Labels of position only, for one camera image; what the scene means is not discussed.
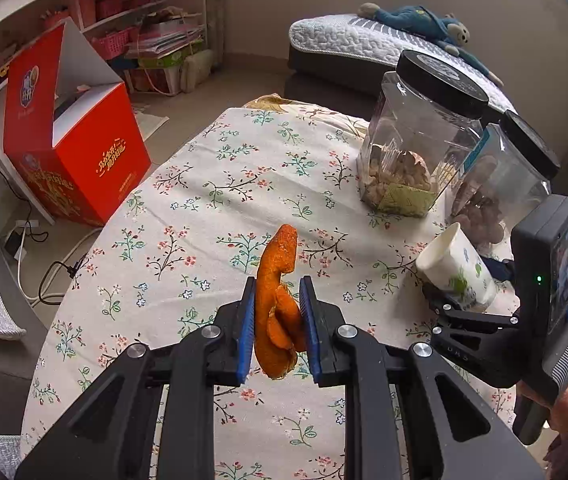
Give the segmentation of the white paper cup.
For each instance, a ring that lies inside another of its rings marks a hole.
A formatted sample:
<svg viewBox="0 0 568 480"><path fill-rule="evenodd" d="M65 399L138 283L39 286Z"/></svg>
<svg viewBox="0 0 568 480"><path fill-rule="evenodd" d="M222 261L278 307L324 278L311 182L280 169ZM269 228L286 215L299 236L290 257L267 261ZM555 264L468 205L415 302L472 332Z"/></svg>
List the white paper cup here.
<svg viewBox="0 0 568 480"><path fill-rule="evenodd" d="M416 258L416 268L463 309L485 312L497 286L459 222L448 226Z"/></svg>

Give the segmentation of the orange peel piece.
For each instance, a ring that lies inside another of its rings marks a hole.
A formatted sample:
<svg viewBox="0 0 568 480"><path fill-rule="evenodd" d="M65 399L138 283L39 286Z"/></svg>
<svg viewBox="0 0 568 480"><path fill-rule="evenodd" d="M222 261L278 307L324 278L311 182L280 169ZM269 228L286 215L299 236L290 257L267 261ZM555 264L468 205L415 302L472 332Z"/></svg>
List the orange peel piece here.
<svg viewBox="0 0 568 480"><path fill-rule="evenodd" d="M297 231L283 224L262 253L255 292L255 353L263 374L277 380L307 349L304 320L297 302L282 284L295 270Z"/></svg>

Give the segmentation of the clear jar with nuts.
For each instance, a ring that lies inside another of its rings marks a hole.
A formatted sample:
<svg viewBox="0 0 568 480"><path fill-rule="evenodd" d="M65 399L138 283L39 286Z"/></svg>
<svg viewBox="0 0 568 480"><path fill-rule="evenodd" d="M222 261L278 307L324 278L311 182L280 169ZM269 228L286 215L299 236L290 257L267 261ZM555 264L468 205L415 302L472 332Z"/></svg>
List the clear jar with nuts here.
<svg viewBox="0 0 568 480"><path fill-rule="evenodd" d="M464 162L447 204L448 221L458 222L475 248L489 252L551 194L560 168L537 131L507 110L486 125Z"/></svg>

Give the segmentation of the clear jar with snacks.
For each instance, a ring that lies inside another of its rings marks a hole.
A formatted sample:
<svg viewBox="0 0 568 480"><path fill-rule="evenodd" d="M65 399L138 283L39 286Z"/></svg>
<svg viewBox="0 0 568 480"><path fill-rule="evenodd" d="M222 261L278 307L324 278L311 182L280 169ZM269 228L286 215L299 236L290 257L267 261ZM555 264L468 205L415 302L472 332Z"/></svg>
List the clear jar with snacks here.
<svg viewBox="0 0 568 480"><path fill-rule="evenodd" d="M403 51L384 73L357 166L362 202L423 217L482 138L488 96L439 58Z"/></svg>

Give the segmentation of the floral tablecloth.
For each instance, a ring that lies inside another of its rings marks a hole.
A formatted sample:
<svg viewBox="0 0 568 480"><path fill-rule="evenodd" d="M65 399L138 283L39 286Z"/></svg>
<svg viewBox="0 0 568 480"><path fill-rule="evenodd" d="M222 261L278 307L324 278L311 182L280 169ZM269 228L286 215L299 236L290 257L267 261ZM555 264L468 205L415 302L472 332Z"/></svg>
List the floral tablecloth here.
<svg viewBox="0 0 568 480"><path fill-rule="evenodd" d="M22 454L128 344L163 347L211 323L284 223L298 233L292 296L312 275L320 299L381 341L427 339L413 260L444 230L445 195L423 219L371 210L356 168L368 123L264 99L222 113L107 222L46 337ZM305 353L278 382L253 356L247 384L214 387L214 478L346 479L344 395L312 385Z"/></svg>

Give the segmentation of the blue stuffed monkey toy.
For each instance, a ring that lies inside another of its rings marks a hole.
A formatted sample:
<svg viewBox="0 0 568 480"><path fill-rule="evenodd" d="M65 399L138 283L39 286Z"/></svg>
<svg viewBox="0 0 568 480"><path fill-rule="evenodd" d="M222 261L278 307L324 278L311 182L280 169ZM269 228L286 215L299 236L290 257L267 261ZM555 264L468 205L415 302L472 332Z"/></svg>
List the blue stuffed monkey toy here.
<svg viewBox="0 0 568 480"><path fill-rule="evenodd" d="M358 15L360 18L368 18L413 36L422 37L450 55L462 58L496 86L503 87L503 81L497 75L488 70L476 56L465 50L470 41L470 32L452 14L440 18L425 6L402 6L393 11L386 11L375 3L366 2L359 6Z"/></svg>

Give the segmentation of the grey quilted sofa cover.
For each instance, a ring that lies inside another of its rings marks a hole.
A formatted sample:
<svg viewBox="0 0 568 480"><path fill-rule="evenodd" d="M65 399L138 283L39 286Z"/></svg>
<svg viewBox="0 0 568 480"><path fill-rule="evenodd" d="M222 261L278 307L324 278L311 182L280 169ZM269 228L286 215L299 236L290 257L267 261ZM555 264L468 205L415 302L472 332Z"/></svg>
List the grey quilted sofa cover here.
<svg viewBox="0 0 568 480"><path fill-rule="evenodd" d="M515 107L504 92L482 72L451 55L436 44L408 32L382 23L359 18L356 14L335 14L303 18L290 25L290 45L309 54L334 54L359 61L377 62L395 67L403 50L414 50L433 55L450 63L481 86L489 104L499 112Z"/></svg>

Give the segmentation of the red gift box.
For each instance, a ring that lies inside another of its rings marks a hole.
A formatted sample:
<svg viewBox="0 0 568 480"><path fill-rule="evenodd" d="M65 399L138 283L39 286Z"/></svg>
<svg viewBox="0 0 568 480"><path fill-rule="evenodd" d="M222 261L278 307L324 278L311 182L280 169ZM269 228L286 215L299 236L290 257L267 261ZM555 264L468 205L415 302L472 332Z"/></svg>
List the red gift box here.
<svg viewBox="0 0 568 480"><path fill-rule="evenodd" d="M126 85L71 20L11 62L3 151L50 214L90 226L150 168Z"/></svg>

